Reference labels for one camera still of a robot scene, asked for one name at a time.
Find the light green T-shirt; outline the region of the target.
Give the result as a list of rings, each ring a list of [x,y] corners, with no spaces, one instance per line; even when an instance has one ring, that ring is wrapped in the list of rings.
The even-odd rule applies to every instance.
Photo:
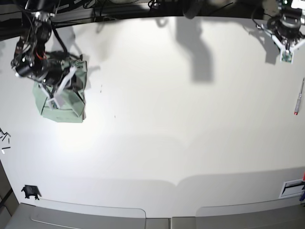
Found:
[[[58,87],[34,84],[32,93],[39,114],[58,123],[82,123],[86,84],[87,62],[72,59],[70,69]],[[60,109],[49,108],[46,101],[58,94],[63,98],[64,105]]]

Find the small black hex keys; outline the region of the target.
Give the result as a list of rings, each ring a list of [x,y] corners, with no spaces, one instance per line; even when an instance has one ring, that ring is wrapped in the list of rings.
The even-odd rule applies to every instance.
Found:
[[[2,155],[4,155],[8,149],[11,149],[10,139],[11,134],[0,129],[0,152]]]

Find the black plastic clip part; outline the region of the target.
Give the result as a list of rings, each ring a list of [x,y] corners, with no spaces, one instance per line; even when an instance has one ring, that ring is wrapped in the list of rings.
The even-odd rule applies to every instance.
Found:
[[[25,185],[21,192],[24,192],[26,199],[29,199],[31,196],[33,196],[35,200],[39,200],[39,196],[41,196],[37,186]]]

